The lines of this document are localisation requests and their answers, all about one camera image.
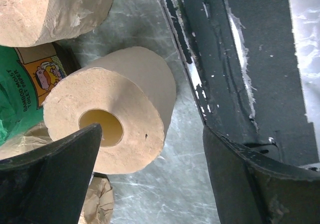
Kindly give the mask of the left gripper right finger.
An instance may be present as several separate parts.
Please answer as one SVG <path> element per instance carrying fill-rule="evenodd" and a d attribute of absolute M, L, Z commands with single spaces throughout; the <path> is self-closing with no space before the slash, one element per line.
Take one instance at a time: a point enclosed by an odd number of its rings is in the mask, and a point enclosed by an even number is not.
<path fill-rule="evenodd" d="M 203 128 L 203 147 L 222 224 L 318 224 L 320 173 L 271 159 Z"/>

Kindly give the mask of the green roll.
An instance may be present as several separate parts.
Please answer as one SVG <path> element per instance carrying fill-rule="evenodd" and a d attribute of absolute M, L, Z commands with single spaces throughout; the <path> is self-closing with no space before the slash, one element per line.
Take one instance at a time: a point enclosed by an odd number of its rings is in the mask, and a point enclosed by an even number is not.
<path fill-rule="evenodd" d="M 80 69 L 71 49 L 56 42 L 0 48 L 0 143 L 43 121 L 51 90 Z"/>

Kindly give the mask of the plain brown roll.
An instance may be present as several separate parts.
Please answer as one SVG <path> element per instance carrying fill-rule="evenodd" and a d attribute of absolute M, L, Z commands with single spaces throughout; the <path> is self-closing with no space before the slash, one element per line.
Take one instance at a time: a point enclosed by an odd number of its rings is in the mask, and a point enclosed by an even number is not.
<path fill-rule="evenodd" d="M 76 38 L 99 26 L 113 0 L 0 0 L 0 44 L 33 47 Z"/>
<path fill-rule="evenodd" d="M 53 141 L 99 123 L 94 171 L 132 174 L 161 154 L 175 102 L 176 83 L 166 61 L 134 46 L 59 81 L 43 102 L 43 119 Z"/>

